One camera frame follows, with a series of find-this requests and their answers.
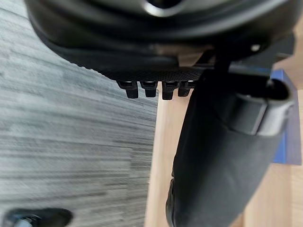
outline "blue object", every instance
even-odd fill
[[[286,131],[283,134],[274,163],[302,165],[300,116],[297,88],[291,82],[284,70],[275,70],[271,78],[284,81],[291,89],[294,96],[294,108],[291,113]]]

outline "striped carpet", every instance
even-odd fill
[[[72,227],[142,227],[157,99],[139,96],[56,56],[22,0],[1,0],[0,214],[57,207]]]

